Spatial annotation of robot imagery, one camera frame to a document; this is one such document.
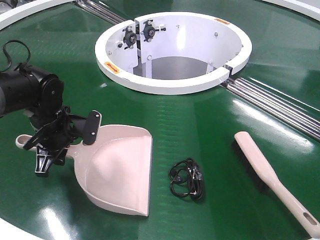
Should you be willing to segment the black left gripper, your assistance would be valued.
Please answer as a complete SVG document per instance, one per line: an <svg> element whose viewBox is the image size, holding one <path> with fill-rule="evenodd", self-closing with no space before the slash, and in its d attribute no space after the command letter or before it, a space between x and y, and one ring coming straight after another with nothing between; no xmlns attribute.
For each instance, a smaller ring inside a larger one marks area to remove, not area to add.
<svg viewBox="0 0 320 240"><path fill-rule="evenodd" d="M64 105L52 121L44 124L24 143L24 150L38 145L34 170L37 177L48 177L52 164L65 165L66 147L83 136L86 120L84 116L71 114L71 108Z"/></svg>

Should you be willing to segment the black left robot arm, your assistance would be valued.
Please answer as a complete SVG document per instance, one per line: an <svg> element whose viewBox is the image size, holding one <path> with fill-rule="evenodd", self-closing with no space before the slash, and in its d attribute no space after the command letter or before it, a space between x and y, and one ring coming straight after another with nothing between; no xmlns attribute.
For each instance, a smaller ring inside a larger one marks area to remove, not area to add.
<svg viewBox="0 0 320 240"><path fill-rule="evenodd" d="M63 92L57 75L28 64L0 75L0 115L25 110L35 133L22 147L36 148L38 177L47 177L53 164L63 166L67 147L84 136L87 119L71 114Z"/></svg>

